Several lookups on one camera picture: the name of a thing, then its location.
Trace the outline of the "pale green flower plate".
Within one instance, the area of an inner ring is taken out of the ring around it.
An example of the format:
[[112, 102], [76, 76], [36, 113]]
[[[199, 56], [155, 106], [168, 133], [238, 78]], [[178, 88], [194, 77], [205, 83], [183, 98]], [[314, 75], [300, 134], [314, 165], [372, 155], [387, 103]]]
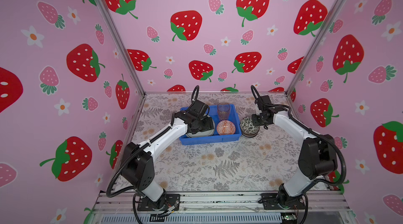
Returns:
[[198, 138], [198, 137], [209, 137], [209, 136], [213, 136], [214, 131], [215, 131], [215, 126], [214, 124], [212, 125], [205, 125], [203, 127], [203, 130], [200, 130], [199, 128], [195, 128], [195, 127], [190, 127], [188, 129], [188, 132], [185, 134], [186, 137], [188, 138]]

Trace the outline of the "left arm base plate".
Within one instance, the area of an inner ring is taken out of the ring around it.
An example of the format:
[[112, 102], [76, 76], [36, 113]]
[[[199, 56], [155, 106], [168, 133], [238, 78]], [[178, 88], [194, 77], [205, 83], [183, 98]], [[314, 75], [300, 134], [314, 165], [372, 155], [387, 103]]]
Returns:
[[139, 199], [136, 207], [138, 211], [177, 211], [180, 206], [180, 194], [163, 194], [160, 199], [153, 202], [148, 197]]

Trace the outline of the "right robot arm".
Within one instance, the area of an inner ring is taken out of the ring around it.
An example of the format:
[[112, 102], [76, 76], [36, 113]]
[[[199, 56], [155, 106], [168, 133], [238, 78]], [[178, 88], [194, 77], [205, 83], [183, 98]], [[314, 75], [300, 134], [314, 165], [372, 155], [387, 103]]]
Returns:
[[286, 105], [271, 103], [270, 97], [254, 95], [256, 113], [251, 116], [255, 126], [267, 128], [276, 125], [294, 138], [301, 146], [298, 158], [298, 169], [286, 183], [278, 189], [277, 204], [284, 208], [291, 208], [300, 201], [314, 185], [325, 183], [337, 186], [345, 175], [342, 174], [336, 182], [328, 181], [324, 177], [338, 168], [339, 149], [330, 135], [321, 135], [299, 122]]

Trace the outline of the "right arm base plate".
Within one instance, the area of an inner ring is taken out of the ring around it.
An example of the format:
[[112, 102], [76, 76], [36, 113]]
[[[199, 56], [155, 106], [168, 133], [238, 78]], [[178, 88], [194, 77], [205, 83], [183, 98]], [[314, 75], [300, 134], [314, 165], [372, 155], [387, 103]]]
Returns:
[[283, 194], [263, 193], [258, 200], [265, 210], [305, 210], [301, 196], [289, 197]]

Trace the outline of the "black leaf pattern bowl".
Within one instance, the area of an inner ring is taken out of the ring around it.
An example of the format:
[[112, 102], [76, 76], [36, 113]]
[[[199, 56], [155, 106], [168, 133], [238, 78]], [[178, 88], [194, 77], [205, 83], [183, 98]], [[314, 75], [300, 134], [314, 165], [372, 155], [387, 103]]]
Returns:
[[253, 138], [258, 135], [260, 127], [253, 124], [251, 116], [247, 116], [240, 121], [240, 130], [244, 137]]

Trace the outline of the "aluminium front rail frame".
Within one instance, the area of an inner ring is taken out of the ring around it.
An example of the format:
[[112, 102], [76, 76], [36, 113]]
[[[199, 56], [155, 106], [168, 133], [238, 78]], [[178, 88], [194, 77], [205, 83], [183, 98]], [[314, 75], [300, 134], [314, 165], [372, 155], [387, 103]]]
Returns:
[[310, 191], [289, 209], [275, 203], [276, 192], [169, 192], [178, 196], [175, 210], [160, 217], [159, 212], [134, 199], [132, 192], [115, 198], [101, 194], [88, 217], [89, 224], [356, 224], [355, 214], [337, 191]]

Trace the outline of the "pink clear glass cup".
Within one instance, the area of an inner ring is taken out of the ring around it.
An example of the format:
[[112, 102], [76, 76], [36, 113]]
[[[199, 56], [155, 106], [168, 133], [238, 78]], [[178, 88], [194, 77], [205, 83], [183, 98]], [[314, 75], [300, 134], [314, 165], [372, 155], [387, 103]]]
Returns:
[[220, 121], [225, 121], [229, 119], [230, 115], [230, 104], [222, 102], [217, 105], [217, 115]]

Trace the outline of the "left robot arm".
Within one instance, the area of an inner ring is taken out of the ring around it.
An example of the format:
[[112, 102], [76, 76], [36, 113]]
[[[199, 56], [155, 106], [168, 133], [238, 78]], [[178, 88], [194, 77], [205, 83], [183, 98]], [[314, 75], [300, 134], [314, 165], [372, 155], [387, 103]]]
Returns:
[[170, 123], [150, 139], [139, 144], [129, 144], [124, 150], [126, 159], [122, 163], [120, 176], [151, 202], [165, 202], [166, 191], [155, 181], [154, 162], [181, 136], [214, 129], [214, 121], [208, 115], [209, 112], [208, 105], [192, 99], [190, 107], [173, 113]]

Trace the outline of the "blue plastic bin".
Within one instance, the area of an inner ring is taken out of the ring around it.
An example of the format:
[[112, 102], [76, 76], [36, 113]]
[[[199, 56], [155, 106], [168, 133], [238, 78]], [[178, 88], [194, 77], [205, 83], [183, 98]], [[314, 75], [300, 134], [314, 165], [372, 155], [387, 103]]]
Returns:
[[233, 122], [236, 126], [236, 132], [233, 135], [219, 135], [217, 133], [216, 126], [220, 122], [219, 117], [217, 115], [217, 105], [210, 106], [209, 116], [214, 121], [215, 131], [213, 136], [209, 137], [198, 137], [198, 138], [188, 138], [185, 135], [181, 136], [179, 140], [183, 145], [199, 145], [199, 144], [210, 144], [210, 143], [224, 143], [224, 142], [234, 142], [239, 140], [241, 137], [241, 130], [240, 130], [240, 118], [236, 111], [236, 108], [233, 104], [230, 105], [230, 115], [229, 121]]

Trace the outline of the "orange patterned bowl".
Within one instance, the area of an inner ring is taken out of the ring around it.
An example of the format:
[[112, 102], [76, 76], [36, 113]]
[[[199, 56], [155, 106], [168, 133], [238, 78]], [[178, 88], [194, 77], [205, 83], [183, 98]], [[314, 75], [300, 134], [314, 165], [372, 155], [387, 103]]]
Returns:
[[235, 124], [229, 120], [220, 121], [217, 124], [216, 129], [219, 135], [233, 135], [236, 132]]

